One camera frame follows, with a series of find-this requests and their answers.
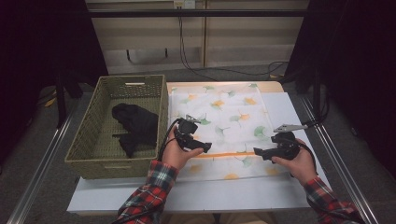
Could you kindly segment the white wall outlet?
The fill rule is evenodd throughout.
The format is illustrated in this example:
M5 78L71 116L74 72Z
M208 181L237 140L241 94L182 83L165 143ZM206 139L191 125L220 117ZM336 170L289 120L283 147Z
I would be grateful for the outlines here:
M195 9L195 0L174 0L175 9Z

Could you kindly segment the white table mat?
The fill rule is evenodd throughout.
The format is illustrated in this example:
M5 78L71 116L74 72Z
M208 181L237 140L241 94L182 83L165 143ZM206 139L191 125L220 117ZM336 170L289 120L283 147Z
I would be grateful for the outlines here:
M145 183L144 177L78 181L67 211L81 216L116 214ZM303 187L289 173L235 180L178 180L168 194L168 213L221 213L306 208Z

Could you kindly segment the black metal stand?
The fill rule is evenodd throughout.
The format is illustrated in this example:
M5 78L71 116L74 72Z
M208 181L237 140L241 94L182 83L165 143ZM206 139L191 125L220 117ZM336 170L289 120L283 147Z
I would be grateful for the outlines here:
M78 85L76 74L72 71L61 71L55 78L56 99L58 101L58 124L61 128L66 120L66 104L64 92L67 91L71 98L77 99L82 96L82 89Z
M313 109L315 119L319 120L320 118L320 75L319 71L315 69L315 80L313 84Z

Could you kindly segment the person's left hand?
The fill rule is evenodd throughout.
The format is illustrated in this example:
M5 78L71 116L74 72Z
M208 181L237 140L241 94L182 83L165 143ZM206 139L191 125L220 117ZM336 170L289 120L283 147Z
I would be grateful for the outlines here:
M200 147L190 151L182 149L175 139L174 131L176 128L177 126L173 126L168 134L168 140L165 145L165 150L163 151L162 162L180 170L185 166L189 159L202 154L204 150Z

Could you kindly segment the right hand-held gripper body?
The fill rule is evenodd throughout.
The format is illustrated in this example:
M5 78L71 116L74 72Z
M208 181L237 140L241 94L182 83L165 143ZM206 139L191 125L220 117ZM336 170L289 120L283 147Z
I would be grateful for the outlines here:
M271 137L271 140L273 143L276 143L276 147L272 152L264 154L272 154L273 157L279 157L289 161L293 160L298 155L300 147L305 148L303 144L300 144L296 140L293 131L303 130L306 128L306 125L292 124L282 124L275 128L275 135Z

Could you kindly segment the green woven basket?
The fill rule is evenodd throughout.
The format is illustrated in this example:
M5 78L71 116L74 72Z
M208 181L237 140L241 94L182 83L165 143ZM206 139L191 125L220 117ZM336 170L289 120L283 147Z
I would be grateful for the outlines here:
M119 139L127 132L112 117L118 104L138 105L159 117L154 144L127 156ZM168 90L163 75L100 77L64 162L84 179L145 176L159 155L168 126Z

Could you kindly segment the person's right hand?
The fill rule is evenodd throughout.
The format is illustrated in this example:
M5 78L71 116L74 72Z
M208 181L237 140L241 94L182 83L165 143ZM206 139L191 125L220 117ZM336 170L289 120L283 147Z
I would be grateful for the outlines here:
M303 147L300 147L299 154L291 161L273 157L272 162L286 167L302 186L318 176L311 154Z

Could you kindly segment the black curtain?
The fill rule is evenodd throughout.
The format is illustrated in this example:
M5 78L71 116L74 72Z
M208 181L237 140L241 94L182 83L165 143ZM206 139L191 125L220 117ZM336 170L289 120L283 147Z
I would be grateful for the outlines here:
M40 91L108 74L85 0L0 0L0 161L33 117Z
M396 0L308 0L285 77L315 75L396 176Z

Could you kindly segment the black garment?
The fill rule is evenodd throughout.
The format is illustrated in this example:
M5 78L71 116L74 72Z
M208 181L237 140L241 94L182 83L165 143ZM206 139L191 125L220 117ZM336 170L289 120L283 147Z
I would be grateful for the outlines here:
M119 142L128 158L140 145L157 146L157 114L139 105L118 104L112 108L112 117L127 131L120 134Z

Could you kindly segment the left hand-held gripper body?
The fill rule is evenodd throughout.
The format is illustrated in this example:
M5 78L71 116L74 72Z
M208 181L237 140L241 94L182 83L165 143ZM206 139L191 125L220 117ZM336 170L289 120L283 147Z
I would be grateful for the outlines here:
M176 119L178 124L177 128L174 130L174 135L179 146L184 149L196 149L201 147L203 144L193 138L193 134L198 129L197 123L199 120L187 115L186 118Z

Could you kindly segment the white leaf-print mesh laundry bag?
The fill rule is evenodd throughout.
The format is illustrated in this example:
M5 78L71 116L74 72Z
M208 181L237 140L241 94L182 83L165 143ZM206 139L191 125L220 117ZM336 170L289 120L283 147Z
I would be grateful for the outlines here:
M269 112L254 83L174 87L170 120L196 119L192 137L211 144L208 152L188 160L178 181L211 181L285 174L287 170L254 153L274 148Z

